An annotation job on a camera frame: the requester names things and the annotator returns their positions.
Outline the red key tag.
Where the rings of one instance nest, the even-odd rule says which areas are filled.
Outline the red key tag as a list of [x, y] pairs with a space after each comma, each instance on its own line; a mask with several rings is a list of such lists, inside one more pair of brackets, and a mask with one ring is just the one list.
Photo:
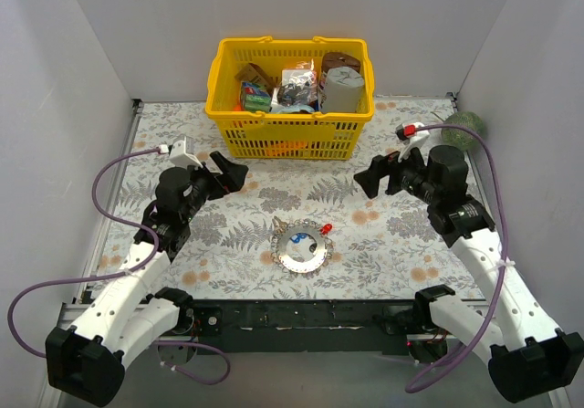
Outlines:
[[327, 235], [332, 230], [332, 224], [325, 224], [321, 227], [320, 233], [322, 235]]

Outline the blue key tag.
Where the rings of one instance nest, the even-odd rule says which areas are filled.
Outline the blue key tag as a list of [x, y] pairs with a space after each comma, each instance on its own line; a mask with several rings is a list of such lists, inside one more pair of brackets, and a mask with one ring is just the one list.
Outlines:
[[306, 234], [304, 233], [297, 233], [294, 234], [290, 237], [290, 240], [294, 243], [294, 244], [298, 244], [301, 240], [305, 239], [307, 237]]

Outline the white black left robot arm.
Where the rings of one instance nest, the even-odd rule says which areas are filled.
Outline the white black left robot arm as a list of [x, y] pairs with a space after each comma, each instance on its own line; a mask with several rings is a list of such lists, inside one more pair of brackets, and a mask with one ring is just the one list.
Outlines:
[[97, 407], [109, 404], [131, 363], [162, 334], [187, 333], [194, 323], [191, 296], [176, 288], [156, 294], [151, 285], [177, 257], [203, 205], [236, 193], [247, 166], [211, 158], [217, 171], [187, 153], [172, 155], [163, 171], [120, 269], [91, 305], [67, 328], [45, 341], [49, 384]]

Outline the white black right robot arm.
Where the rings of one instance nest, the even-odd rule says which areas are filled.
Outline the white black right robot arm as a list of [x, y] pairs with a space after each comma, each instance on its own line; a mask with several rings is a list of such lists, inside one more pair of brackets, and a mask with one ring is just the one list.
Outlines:
[[417, 148], [405, 159], [398, 152], [378, 155], [354, 180], [369, 198], [377, 196], [381, 179], [387, 178], [388, 195], [405, 191], [427, 203], [432, 228], [489, 302], [480, 315], [446, 285], [416, 293], [414, 325], [428, 333], [444, 329], [464, 345], [443, 366], [476, 355], [511, 403], [566, 387], [583, 362], [583, 339], [562, 330], [537, 303], [514, 262], [504, 256], [493, 219], [467, 192], [467, 174], [464, 154], [439, 145], [428, 157]]

